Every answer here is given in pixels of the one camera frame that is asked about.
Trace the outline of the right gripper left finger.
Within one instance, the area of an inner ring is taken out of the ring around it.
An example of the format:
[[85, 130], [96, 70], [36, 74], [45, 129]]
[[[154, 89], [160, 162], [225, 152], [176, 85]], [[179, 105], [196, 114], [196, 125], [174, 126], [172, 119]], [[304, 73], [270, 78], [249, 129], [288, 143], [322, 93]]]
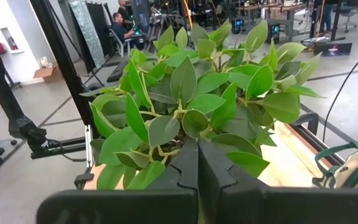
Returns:
[[145, 190], [65, 190], [39, 206], [36, 224], [198, 224], [198, 145], [188, 140]]

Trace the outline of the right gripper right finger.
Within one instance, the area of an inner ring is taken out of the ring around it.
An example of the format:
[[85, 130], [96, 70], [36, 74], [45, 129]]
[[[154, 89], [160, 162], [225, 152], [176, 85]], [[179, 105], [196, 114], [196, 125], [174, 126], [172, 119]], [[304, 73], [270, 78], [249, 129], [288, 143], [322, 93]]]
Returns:
[[270, 187], [201, 140], [198, 186], [205, 224], [358, 224], [358, 190]]

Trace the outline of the beige green gardening bag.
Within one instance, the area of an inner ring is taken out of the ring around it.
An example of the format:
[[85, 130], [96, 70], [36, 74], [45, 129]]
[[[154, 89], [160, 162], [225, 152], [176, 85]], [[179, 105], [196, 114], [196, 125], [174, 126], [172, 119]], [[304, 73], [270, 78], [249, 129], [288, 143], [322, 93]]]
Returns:
[[[355, 149], [341, 166], [332, 166], [325, 169], [320, 160], [339, 151]], [[315, 155], [315, 162], [322, 173], [322, 177], [312, 178], [312, 184], [322, 189], [358, 188], [358, 142], [351, 141], [347, 144], [325, 149]]]

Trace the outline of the brown cardboard box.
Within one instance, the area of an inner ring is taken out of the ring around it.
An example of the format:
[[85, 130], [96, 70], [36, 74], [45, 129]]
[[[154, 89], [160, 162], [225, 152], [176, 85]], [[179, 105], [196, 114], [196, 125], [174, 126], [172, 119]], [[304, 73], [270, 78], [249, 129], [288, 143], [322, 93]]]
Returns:
[[60, 68], [56, 65], [53, 65], [50, 68], [40, 68], [35, 71], [34, 78], [42, 78], [44, 82], [59, 82], [63, 79]]

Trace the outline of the white chair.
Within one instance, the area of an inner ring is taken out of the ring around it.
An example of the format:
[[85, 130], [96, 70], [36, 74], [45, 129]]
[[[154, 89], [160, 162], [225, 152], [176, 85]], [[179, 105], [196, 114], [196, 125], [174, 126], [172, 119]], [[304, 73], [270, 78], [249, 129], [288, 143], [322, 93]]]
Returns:
[[115, 38], [117, 50], [121, 57], [131, 52], [131, 39], [126, 39], [125, 41], [121, 41], [112, 28], [109, 28], [109, 35]]

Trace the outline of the black floor box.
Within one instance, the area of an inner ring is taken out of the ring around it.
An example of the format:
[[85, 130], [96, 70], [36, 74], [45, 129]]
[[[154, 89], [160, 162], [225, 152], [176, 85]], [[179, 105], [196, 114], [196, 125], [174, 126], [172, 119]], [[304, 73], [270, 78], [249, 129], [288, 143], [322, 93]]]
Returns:
[[314, 55], [322, 57], [342, 56], [351, 53], [352, 43], [343, 41], [316, 42], [314, 44]]

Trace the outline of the black computer tower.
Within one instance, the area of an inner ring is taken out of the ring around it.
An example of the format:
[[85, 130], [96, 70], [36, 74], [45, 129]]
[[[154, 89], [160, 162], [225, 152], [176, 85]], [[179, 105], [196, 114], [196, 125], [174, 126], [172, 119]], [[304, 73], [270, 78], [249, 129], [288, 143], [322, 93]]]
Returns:
[[280, 25], [279, 24], [269, 24], [268, 25], [268, 34], [266, 43], [270, 44], [274, 42], [274, 44], [278, 44], [280, 41]]
[[233, 34], [242, 34], [246, 31], [244, 27], [244, 21], [242, 19], [232, 19], [231, 20], [231, 32]]

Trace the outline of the person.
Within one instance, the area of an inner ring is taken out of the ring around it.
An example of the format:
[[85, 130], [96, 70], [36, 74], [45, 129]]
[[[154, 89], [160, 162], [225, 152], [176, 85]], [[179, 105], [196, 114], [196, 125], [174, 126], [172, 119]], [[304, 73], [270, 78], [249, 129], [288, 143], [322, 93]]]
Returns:
[[126, 11], [126, 0], [117, 0], [118, 1], [118, 13], [122, 16], [125, 23], [131, 24], [132, 19], [130, 18], [129, 14]]
[[124, 42], [126, 39], [135, 35], [135, 31], [133, 29], [131, 29], [130, 31], [127, 31], [123, 27], [122, 24], [123, 24], [123, 18], [121, 16], [121, 14], [118, 12], [115, 12], [113, 14], [112, 29], [113, 29], [114, 33], [118, 36], [118, 39], [121, 42]]
[[332, 17], [331, 13], [339, 0], [316, 0], [319, 9], [319, 31], [318, 36], [330, 33], [332, 31]]

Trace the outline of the silver patterned panel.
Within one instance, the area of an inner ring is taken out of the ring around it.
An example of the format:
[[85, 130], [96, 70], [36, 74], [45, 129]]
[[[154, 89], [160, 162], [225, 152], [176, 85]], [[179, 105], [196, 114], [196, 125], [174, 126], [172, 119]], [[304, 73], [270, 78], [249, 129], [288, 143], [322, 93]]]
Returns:
[[83, 34], [95, 67], [101, 68], [105, 62], [103, 49], [87, 4], [80, 0], [69, 0], [69, 5]]

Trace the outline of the black standing panel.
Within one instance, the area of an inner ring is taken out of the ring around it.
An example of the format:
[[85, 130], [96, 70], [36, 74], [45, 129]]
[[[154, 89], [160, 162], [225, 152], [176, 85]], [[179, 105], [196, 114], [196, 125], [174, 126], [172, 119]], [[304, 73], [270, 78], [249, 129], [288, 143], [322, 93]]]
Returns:
[[107, 23], [104, 15], [103, 5], [101, 3], [96, 2], [87, 2], [86, 6], [93, 21], [96, 33], [99, 37], [104, 56], [111, 56], [111, 39], [109, 38], [109, 34], [104, 31], [104, 28], [107, 26]]

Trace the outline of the wooden workbench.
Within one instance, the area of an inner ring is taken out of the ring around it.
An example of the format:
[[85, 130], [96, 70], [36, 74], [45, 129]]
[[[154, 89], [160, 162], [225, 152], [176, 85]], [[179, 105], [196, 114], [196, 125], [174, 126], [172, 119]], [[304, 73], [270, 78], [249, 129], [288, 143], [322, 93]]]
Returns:
[[235, 15], [245, 20], [247, 27], [258, 22], [280, 25], [280, 38], [291, 42], [296, 36], [308, 33], [308, 3], [298, 0], [251, 0], [236, 2]]

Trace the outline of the black office chair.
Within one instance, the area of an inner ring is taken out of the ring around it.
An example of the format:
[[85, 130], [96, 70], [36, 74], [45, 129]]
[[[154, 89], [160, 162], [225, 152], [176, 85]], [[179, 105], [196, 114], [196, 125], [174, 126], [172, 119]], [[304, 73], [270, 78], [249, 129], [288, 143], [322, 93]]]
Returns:
[[346, 18], [345, 22], [339, 23], [338, 28], [348, 33], [351, 29], [358, 28], [358, 23], [352, 22], [351, 17], [358, 14], [358, 0], [342, 0], [339, 14]]

